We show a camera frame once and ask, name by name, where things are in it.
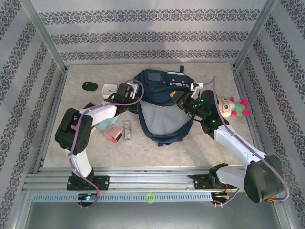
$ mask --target white label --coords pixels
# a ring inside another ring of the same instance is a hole
[[[130,140],[129,122],[125,122],[125,140]]]

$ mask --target stuffed toy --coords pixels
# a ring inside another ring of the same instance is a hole
[[[248,104],[247,99],[243,99],[239,103],[235,103],[235,99],[227,98],[218,98],[218,107],[221,112],[222,117],[227,118],[229,116],[238,117],[238,116],[249,116],[251,113],[250,109],[246,109]]]

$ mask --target gray damask wallpaper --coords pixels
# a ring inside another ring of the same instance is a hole
[[[282,161],[296,228],[305,228],[304,3],[277,3],[239,70],[265,151]]]
[[[11,224],[61,73],[17,0],[0,0],[0,229]]]
[[[233,63],[265,0],[34,0],[67,65]]]

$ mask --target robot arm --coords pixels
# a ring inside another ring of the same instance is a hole
[[[112,105],[109,101],[119,104],[128,104],[134,102],[136,100],[134,98],[134,92],[136,92],[136,89],[137,84],[122,83],[118,87],[118,91],[114,95],[113,100],[108,99],[108,101],[102,102],[95,109],[87,108],[76,110],[69,108],[66,111],[55,134],[55,140],[59,143],[60,147],[63,148],[69,155],[75,170],[84,178],[88,180],[93,180],[94,178],[94,170],[88,161],[86,152],[86,147],[89,143],[92,127],[103,120],[113,118],[120,113],[125,112],[129,106]],[[75,149],[71,154],[71,148],[75,138],[75,128],[73,128],[73,126],[77,125],[78,120],[83,113],[85,113],[85,115],[81,119]],[[76,179],[78,179],[76,171],[73,171],[73,175],[76,177]]]
[[[192,116],[196,115],[202,118],[200,121],[202,130],[212,139],[229,149],[244,167],[244,170],[230,167],[227,164],[213,167],[213,173],[211,174],[213,183],[216,181],[216,184],[230,184],[240,188],[255,203],[281,193],[284,190],[282,182],[256,155],[269,163],[283,177],[279,158],[275,155],[268,156],[250,145],[234,131],[225,119],[226,126],[222,123],[215,104],[213,91],[203,91],[200,100],[196,100],[198,89],[202,87],[202,83],[194,83],[191,88],[193,91],[188,93],[173,92],[171,97],[180,109],[190,113]]]

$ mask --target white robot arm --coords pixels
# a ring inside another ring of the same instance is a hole
[[[82,109],[82,110],[79,110],[79,113],[83,114],[85,111],[89,110],[89,112],[87,112],[86,115],[90,116],[92,118],[91,127],[93,127],[103,120],[115,117],[116,108],[117,107],[115,105],[108,105],[108,106],[99,107],[94,110],[90,110],[90,108]],[[65,152],[67,154],[69,154],[70,150],[65,149]],[[74,166],[77,168],[77,171],[83,177],[87,177],[91,173],[92,167],[88,161],[86,149],[84,149],[83,151],[81,151],[80,153],[78,153],[76,155],[72,154],[71,158],[72,158],[72,162],[73,162]]]
[[[203,86],[203,83],[193,83],[192,91],[172,92],[171,97],[180,109],[202,118],[200,121],[202,130],[229,149],[244,167],[244,170],[241,170],[227,164],[214,166],[210,169],[210,181],[214,185],[229,184],[240,188],[255,203],[281,193],[284,185],[279,158],[275,155],[268,156],[253,147],[234,131],[229,122],[219,116],[213,91],[203,91],[200,100],[196,100],[199,89]]]

